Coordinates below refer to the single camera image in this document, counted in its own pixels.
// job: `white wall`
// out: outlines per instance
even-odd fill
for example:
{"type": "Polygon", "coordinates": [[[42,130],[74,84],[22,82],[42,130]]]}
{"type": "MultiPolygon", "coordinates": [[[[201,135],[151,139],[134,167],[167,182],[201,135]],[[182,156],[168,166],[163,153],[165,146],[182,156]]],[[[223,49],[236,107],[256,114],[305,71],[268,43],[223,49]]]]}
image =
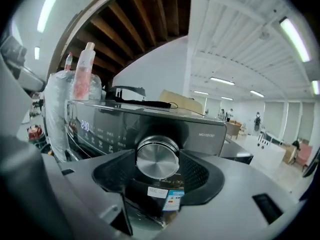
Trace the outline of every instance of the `white wall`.
{"type": "Polygon", "coordinates": [[[310,141],[315,119],[315,103],[302,102],[301,125],[298,131],[300,138],[310,141]]]}
{"type": "Polygon", "coordinates": [[[254,120],[256,118],[257,112],[260,113],[261,122],[263,122],[264,108],[265,108],[264,101],[257,100],[257,101],[237,102],[237,105],[235,107],[236,120],[241,124],[245,124],[248,133],[252,134],[254,130],[254,120]]]}
{"type": "Polygon", "coordinates": [[[233,118],[236,118],[236,114],[238,114],[238,112],[236,111],[236,104],[237,102],[234,102],[232,100],[226,100],[226,99],[223,99],[221,100],[221,105],[220,105],[220,108],[221,109],[224,109],[224,112],[228,112],[230,109],[233,109],[233,118]]]}
{"type": "Polygon", "coordinates": [[[284,102],[266,102],[263,126],[265,130],[275,137],[281,137],[283,134],[283,128],[286,124],[288,104],[284,102]]]}
{"type": "Polygon", "coordinates": [[[287,143],[293,143],[296,140],[296,132],[299,127],[300,120],[300,102],[289,102],[287,121],[285,125],[285,131],[283,134],[283,140],[287,143]]]}
{"type": "Polygon", "coordinates": [[[197,95],[190,95],[191,98],[193,98],[196,102],[199,102],[202,105],[202,113],[205,113],[205,107],[206,107],[206,97],[197,96],[197,95]]]}
{"type": "Polygon", "coordinates": [[[187,45],[184,36],[152,50],[116,75],[112,85],[142,87],[148,101],[157,101],[164,89],[182,95],[187,45]]]}
{"type": "Polygon", "coordinates": [[[320,147],[320,101],[317,101],[314,104],[314,120],[309,145],[312,146],[312,152],[308,159],[307,165],[310,164],[320,147]]]}
{"type": "Polygon", "coordinates": [[[218,99],[212,99],[212,98],[207,98],[206,99],[206,106],[205,110],[208,110],[208,116],[211,118],[216,118],[218,117],[218,114],[220,112],[220,106],[221,106],[221,100],[218,99]]]}

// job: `spray bottle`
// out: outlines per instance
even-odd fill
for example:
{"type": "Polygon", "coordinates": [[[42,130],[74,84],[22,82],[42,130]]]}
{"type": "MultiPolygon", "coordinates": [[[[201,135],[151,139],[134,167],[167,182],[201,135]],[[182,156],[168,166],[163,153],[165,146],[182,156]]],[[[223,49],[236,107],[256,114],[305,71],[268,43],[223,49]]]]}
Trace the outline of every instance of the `spray bottle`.
{"type": "Polygon", "coordinates": [[[68,57],[66,57],[64,70],[71,70],[71,64],[72,64],[72,52],[69,52],[68,57]]]}
{"type": "Polygon", "coordinates": [[[94,47],[95,44],[93,42],[88,42],[80,54],[72,86],[73,100],[89,100],[91,71],[96,55],[94,47]]]}

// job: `fluorescent light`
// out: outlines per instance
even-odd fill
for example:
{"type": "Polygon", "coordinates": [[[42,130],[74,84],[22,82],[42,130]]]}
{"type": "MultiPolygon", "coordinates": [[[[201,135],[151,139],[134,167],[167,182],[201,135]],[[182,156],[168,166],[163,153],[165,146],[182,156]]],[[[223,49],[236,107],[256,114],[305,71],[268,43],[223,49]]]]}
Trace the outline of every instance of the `fluorescent light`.
{"type": "Polygon", "coordinates": [[[264,95],[262,95],[261,93],[255,91],[255,90],[251,90],[250,93],[255,94],[255,95],[262,97],[262,98],[264,97],[264,95]]]}
{"type": "Polygon", "coordinates": [[[292,22],[288,18],[286,18],[285,20],[280,22],[280,26],[292,41],[293,45],[295,46],[296,50],[300,55],[301,60],[303,62],[310,61],[307,48],[292,22]]]}
{"type": "Polygon", "coordinates": [[[227,81],[227,80],[222,80],[222,79],[215,78],[215,77],[211,77],[210,79],[213,80],[213,81],[217,81],[217,82],[224,83],[224,84],[231,85],[231,86],[235,85],[234,82],[227,81]]]}
{"type": "Polygon", "coordinates": [[[229,101],[233,101],[234,99],[233,98],[227,98],[227,97],[221,97],[222,99],[225,99],[225,100],[229,100],[229,101]]]}
{"type": "Polygon", "coordinates": [[[40,56],[40,47],[35,47],[34,48],[34,58],[36,60],[39,60],[39,56],[40,56]]]}
{"type": "Polygon", "coordinates": [[[320,81],[312,81],[312,89],[313,89],[313,93],[315,95],[319,95],[320,94],[320,91],[319,91],[319,83],[320,81]]]}
{"type": "Polygon", "coordinates": [[[40,33],[43,33],[49,18],[49,14],[55,4],[56,0],[45,0],[41,13],[40,13],[40,17],[39,17],[39,21],[38,21],[38,26],[37,26],[37,30],[40,33]]]}
{"type": "Polygon", "coordinates": [[[195,90],[194,92],[195,92],[196,94],[205,94],[205,95],[209,95],[209,93],[202,92],[202,91],[197,91],[197,90],[195,90]]]}

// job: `digital display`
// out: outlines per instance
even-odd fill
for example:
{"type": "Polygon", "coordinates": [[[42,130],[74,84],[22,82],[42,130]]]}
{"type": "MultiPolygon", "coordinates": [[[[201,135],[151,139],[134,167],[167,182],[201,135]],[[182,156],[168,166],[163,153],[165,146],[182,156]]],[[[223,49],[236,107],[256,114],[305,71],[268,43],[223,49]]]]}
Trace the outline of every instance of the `digital display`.
{"type": "Polygon", "coordinates": [[[81,120],[81,128],[84,129],[85,131],[89,132],[89,123],[81,120]]]}

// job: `plastic bag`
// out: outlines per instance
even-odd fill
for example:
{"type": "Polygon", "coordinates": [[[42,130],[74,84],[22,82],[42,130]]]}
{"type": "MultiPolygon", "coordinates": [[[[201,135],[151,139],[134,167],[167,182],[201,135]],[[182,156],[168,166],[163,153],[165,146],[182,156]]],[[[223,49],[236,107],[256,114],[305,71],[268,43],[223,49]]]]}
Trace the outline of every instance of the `plastic bag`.
{"type": "MultiPolygon", "coordinates": [[[[65,150],[68,141],[65,130],[65,103],[71,99],[72,84],[75,71],[63,70],[51,74],[44,90],[45,123],[49,141],[55,157],[66,161],[65,150]]],[[[91,75],[89,99],[100,100],[102,95],[101,80],[97,75],[91,75]]]]}

